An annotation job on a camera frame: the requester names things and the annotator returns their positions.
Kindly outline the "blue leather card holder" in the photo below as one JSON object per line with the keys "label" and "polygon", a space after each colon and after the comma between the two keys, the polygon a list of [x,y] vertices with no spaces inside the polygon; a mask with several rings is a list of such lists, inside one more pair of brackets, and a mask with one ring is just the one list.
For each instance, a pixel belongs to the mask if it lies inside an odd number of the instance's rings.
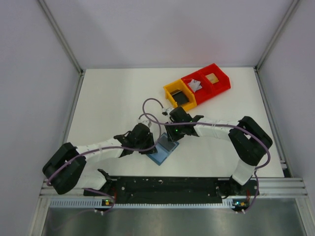
{"label": "blue leather card holder", "polygon": [[[167,137],[166,133],[163,133],[161,137]],[[148,158],[155,162],[157,165],[161,165],[171,154],[172,152],[178,147],[179,143],[174,142],[177,146],[172,149],[170,152],[165,150],[159,143],[156,145],[158,152],[155,154],[147,154]]]}

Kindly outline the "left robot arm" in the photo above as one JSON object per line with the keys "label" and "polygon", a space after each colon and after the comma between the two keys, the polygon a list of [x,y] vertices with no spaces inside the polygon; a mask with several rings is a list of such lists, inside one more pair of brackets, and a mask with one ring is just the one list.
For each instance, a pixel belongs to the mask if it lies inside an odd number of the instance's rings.
{"label": "left robot arm", "polygon": [[110,177],[98,167],[89,166],[111,158],[121,158],[134,152],[140,154],[156,153],[156,145],[150,130],[151,122],[139,121],[126,134],[85,146],[64,143],[44,165],[42,172],[47,178],[47,186],[52,186],[59,195],[73,188],[101,189]]}

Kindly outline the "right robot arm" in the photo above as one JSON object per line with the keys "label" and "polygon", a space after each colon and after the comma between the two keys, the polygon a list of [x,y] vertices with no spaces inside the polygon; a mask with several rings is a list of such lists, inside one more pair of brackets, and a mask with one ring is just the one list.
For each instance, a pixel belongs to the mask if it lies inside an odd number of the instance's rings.
{"label": "right robot arm", "polygon": [[182,107],[163,108],[162,114],[168,117],[164,127],[169,141],[175,142],[184,136],[196,136],[231,142],[239,156],[239,161],[230,178],[240,186],[250,180],[265,155],[267,155],[267,163],[270,162],[269,148],[273,141],[249,116],[244,116],[235,122],[213,120],[202,115],[192,117]]}

